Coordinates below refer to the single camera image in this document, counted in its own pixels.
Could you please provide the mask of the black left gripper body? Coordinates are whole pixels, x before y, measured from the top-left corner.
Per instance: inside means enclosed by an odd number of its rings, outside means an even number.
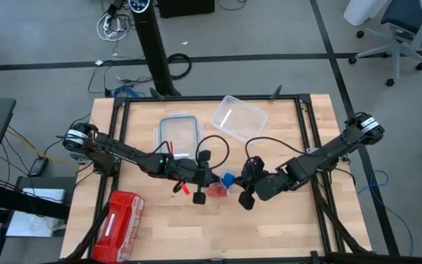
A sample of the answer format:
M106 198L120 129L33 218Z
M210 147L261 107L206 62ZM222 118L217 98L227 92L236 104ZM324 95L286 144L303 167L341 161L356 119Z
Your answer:
M169 166L169 174L172 176L172 180L177 182L172 191L174 193L184 191L186 183L195 184L197 191L193 193L193 204L204 205L206 194L201 189L209 187L214 179L214 174L208 163L210 158L211 152L203 150L199 152L197 161L189 158L172 160Z

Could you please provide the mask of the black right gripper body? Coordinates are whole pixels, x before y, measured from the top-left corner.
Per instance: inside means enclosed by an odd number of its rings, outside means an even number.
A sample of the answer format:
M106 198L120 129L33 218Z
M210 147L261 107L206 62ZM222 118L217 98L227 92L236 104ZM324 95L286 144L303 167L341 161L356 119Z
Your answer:
M250 177L248 185L240 186L243 191L240 193L238 202L246 209L252 210L255 199L253 194L256 193L262 201L268 201L282 191L288 191L295 184L288 173L283 169L277 169L276 172L268 172L264 170L264 162L259 156L248 158L243 165L241 175Z

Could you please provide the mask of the clear zip plastic bag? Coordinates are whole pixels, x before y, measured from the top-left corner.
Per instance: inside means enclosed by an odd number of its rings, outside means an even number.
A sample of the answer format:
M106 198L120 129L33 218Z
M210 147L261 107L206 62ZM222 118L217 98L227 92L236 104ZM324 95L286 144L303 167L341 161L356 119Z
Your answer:
M206 188L205 194L212 198L228 197L234 183L235 175L231 172L225 172Z

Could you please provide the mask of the blue bandage strip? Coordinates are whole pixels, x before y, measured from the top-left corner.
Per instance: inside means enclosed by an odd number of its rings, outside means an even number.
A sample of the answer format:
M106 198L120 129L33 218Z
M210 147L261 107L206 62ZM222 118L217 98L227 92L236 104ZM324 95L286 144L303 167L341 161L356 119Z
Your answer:
M226 172L221 176L221 183L226 188L229 189L235 181L235 176L231 172Z

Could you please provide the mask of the pink bandage roll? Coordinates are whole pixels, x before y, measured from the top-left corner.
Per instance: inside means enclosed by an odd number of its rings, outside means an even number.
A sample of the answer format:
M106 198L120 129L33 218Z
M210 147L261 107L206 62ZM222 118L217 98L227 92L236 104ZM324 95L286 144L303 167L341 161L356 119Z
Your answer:
M225 188L208 188L206 194L209 197L216 199L226 198L228 196L228 192Z

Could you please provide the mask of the clear plastic container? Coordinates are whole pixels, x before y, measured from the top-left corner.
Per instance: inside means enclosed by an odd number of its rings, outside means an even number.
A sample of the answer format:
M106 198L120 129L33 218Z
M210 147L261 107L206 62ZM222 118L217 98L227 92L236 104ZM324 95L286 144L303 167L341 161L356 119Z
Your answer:
M227 95L218 104L210 123L232 138L246 143L259 136L267 120L267 113L259 107Z

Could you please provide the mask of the teal-rimmed container lid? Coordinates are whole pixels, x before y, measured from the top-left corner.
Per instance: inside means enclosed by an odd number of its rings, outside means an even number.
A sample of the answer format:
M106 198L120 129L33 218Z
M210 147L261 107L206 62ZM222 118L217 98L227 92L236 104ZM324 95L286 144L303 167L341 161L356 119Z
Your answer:
M203 132L204 127L195 116L186 111L170 112L169 116L159 120L153 131L153 148L166 141L175 159L195 159Z

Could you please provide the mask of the red first aid kit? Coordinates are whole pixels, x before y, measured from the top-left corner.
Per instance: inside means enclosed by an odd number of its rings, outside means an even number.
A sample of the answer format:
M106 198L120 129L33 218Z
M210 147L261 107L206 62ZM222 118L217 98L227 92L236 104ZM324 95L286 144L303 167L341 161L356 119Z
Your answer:
M114 191L108 201L108 215L92 259L121 264L130 259L144 209L144 199L127 191Z

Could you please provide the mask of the black tower fan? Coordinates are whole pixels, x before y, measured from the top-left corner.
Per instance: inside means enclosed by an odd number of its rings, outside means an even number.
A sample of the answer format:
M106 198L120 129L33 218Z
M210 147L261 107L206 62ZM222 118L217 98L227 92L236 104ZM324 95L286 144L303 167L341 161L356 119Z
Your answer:
M161 95L180 96L174 87L152 0L127 0L147 66Z

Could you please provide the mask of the white flat device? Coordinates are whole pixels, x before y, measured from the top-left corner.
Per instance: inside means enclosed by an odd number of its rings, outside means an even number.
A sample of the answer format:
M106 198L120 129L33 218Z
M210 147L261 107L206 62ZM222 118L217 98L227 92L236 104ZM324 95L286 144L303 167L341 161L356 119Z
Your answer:
M50 202L70 206L74 177L19 177L16 184L29 196L41 197ZM10 238L52 238L63 236L67 220L33 213L14 211L7 225L6 236Z

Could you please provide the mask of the black power adapter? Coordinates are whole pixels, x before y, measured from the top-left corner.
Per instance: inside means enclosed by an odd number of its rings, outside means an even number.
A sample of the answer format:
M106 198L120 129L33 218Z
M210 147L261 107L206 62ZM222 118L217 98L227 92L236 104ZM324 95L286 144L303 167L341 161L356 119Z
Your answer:
M29 177L40 177L43 174L47 165L48 165L47 158L44 158L44 157L36 158L27 175Z

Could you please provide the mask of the black box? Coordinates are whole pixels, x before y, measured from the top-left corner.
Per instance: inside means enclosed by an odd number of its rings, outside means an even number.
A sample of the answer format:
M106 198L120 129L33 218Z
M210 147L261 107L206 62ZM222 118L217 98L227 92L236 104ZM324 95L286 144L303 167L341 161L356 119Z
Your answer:
M215 11L215 0L157 0L162 18L210 14Z

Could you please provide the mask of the white bin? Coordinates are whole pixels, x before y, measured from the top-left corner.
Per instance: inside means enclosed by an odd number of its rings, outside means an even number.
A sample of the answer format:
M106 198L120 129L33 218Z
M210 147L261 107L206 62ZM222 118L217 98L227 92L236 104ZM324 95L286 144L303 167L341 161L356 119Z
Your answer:
M377 16L389 0L349 0L344 19L353 26L360 26Z

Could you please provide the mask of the grey office chair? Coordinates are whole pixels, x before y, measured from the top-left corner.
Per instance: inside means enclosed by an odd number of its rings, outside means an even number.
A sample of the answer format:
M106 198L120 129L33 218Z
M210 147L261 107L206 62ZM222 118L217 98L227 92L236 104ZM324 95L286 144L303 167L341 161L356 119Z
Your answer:
M362 38L366 32L371 33L382 45L368 51L358 53L348 59L355 64L360 58L380 55L390 57L393 63L393 76L385 85L392 87L400 78L400 57L406 56L417 61L415 70L422 71L422 0L391 0L381 19L382 24L389 26L390 35L384 35L372 29L360 30L356 37Z

